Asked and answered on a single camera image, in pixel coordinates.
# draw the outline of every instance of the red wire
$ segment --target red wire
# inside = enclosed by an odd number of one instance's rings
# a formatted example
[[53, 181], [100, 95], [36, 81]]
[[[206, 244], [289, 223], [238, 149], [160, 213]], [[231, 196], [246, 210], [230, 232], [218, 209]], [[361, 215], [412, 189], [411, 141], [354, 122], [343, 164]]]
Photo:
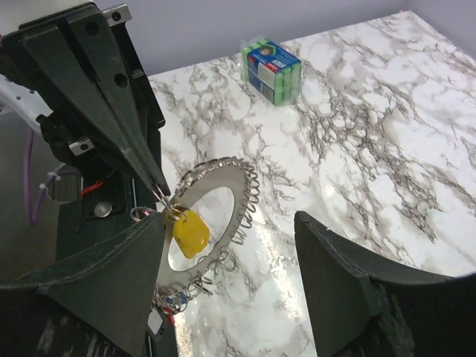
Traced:
[[103, 185], [103, 182], [101, 180], [97, 180], [95, 184], [93, 184], [92, 186], [89, 186], [87, 188], [85, 188], [84, 190], [82, 190], [80, 192], [80, 197], [84, 197], [85, 195], [87, 195], [88, 193], [96, 190], [97, 188], [101, 187]]

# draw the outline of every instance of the marble surface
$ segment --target marble surface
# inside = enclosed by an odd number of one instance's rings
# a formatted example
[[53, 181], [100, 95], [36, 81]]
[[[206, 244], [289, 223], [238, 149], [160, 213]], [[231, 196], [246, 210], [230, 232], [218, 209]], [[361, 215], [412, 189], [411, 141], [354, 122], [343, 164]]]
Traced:
[[[409, 12], [285, 46], [304, 64], [289, 106], [248, 89], [239, 57], [150, 78], [171, 187], [227, 155], [252, 161], [262, 185], [254, 227], [233, 246], [239, 268], [176, 318], [182, 357], [316, 356], [296, 210], [406, 265], [476, 270], [476, 62]], [[231, 200], [201, 203], [218, 231]]]

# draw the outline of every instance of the gray marble vein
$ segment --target gray marble vein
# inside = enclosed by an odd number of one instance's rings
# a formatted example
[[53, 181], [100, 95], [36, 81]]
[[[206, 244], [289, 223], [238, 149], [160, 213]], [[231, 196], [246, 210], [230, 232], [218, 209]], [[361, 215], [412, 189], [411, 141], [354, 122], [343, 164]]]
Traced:
[[[171, 187], [194, 164], [233, 155], [261, 183], [254, 227], [232, 247], [238, 269], [215, 273], [214, 295], [176, 318], [182, 357], [316, 356], [296, 210], [403, 264], [476, 270], [476, 62], [410, 12], [284, 45], [304, 64], [288, 106], [244, 84], [239, 56], [150, 78]], [[198, 204], [214, 235], [231, 200]]]

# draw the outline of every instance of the yellow plastic piece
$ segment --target yellow plastic piece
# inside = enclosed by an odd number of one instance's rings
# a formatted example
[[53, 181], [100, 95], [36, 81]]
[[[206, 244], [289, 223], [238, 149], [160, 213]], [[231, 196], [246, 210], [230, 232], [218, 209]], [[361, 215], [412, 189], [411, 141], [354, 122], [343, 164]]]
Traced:
[[205, 249], [210, 240], [210, 230], [200, 216], [186, 210], [173, 225], [173, 237], [187, 259]]

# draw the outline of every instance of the marble tabletop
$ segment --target marble tabletop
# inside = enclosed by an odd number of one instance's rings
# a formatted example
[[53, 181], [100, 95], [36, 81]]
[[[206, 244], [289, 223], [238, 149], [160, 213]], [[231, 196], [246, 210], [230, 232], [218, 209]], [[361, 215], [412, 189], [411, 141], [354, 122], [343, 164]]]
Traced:
[[[176, 317], [182, 357], [316, 356], [297, 210], [403, 264], [476, 270], [476, 62], [411, 12], [284, 45], [304, 64], [288, 106], [249, 89], [238, 56], [150, 77], [171, 188], [222, 156], [260, 174], [254, 227], [232, 247], [238, 269]], [[222, 190], [199, 208], [215, 234], [233, 202]]]

